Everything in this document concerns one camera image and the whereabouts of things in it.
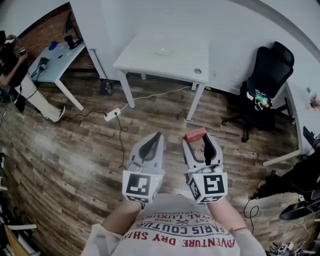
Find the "plate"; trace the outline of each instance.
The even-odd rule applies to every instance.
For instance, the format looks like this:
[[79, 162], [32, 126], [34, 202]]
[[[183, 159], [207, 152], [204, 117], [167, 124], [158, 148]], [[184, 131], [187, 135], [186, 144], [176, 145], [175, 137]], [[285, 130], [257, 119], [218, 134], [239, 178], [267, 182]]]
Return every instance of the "plate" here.
[[160, 56], [170, 56], [174, 53], [174, 51], [167, 48], [159, 48], [159, 49], [156, 49], [154, 53]]

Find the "white cable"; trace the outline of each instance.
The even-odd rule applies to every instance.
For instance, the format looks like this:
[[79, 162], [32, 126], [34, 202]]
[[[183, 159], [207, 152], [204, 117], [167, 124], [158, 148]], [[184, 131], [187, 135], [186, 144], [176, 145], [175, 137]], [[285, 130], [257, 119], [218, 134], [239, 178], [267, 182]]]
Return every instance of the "white cable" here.
[[[150, 98], [152, 96], [161, 96], [161, 95], [165, 95], [165, 94], [168, 94], [168, 93], [173, 93], [173, 92], [177, 92], [177, 91], [180, 91], [182, 89], [185, 89], [185, 88], [190, 88], [192, 86], [186, 86], [186, 87], [182, 87], [178, 90], [170, 90], [170, 91], [167, 91], [167, 92], [164, 92], [164, 93], [161, 93], [161, 94], [153, 94], [153, 95], [150, 95], [150, 96], [146, 96], [146, 97], [139, 97], [139, 98], [134, 98], [133, 100], [139, 100], [139, 99], [146, 99], [146, 98]], [[120, 111], [124, 110], [127, 106], [129, 105], [129, 103], [127, 103], [123, 108], [120, 109]]]
[[285, 240], [287, 239], [287, 236], [288, 236], [289, 232], [291, 231], [291, 229], [292, 229], [294, 226], [296, 226], [297, 228], [299, 228], [299, 227], [301, 227], [301, 226], [304, 226], [304, 229], [305, 229], [305, 231], [308, 232], [309, 237], [311, 236], [311, 234], [310, 234], [309, 230], [307, 229], [306, 225], [304, 225], [304, 224], [297, 225], [297, 224], [295, 223], [295, 224], [293, 224], [293, 225], [290, 227], [289, 231], [285, 234], [285, 237], [284, 237], [284, 239], [283, 239], [283, 241], [282, 241], [282, 243], [281, 243], [282, 245], [285, 244]]

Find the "extension cord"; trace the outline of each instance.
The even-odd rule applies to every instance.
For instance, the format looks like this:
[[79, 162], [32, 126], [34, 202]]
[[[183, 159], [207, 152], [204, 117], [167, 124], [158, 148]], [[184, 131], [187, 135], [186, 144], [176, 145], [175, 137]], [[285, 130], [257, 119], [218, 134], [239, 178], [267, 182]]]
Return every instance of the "extension cord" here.
[[105, 116], [104, 116], [104, 120], [106, 121], [106, 122], [109, 122], [110, 120], [112, 120], [112, 119], [114, 119], [114, 118], [116, 118], [116, 117], [118, 117], [118, 116], [120, 116], [121, 115], [121, 111], [120, 111], [120, 109], [117, 107], [116, 109], [114, 109], [114, 110], [112, 110], [111, 112], [109, 112], [108, 114], [106, 114]]

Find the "brick wall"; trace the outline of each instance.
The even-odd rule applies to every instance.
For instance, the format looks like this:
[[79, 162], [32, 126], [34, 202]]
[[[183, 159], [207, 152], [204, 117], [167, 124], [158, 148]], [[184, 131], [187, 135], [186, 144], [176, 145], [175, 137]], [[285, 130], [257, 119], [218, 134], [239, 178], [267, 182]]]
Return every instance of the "brick wall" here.
[[[52, 41], [58, 43], [65, 41], [66, 35], [63, 34], [63, 30], [70, 11], [72, 11], [71, 6], [69, 3], [66, 3], [39, 19], [19, 35], [22, 45], [28, 51], [28, 62], [30, 64]], [[81, 36], [76, 21], [73, 22], [73, 25]], [[69, 31], [68, 35], [72, 35], [74, 39], [77, 39], [73, 29]], [[69, 66], [69, 69], [95, 69], [87, 48], [77, 56]]]

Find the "black shirt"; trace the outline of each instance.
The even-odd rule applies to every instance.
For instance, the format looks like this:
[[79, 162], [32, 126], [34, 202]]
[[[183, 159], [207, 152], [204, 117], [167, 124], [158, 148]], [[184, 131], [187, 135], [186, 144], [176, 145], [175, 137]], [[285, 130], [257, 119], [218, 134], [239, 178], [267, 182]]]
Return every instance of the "black shirt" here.
[[[0, 75], [8, 75], [18, 63], [19, 57], [14, 53], [15, 44], [6, 43], [0, 51]], [[25, 60], [16, 70], [9, 82], [9, 86], [18, 87], [28, 72], [28, 63]]]

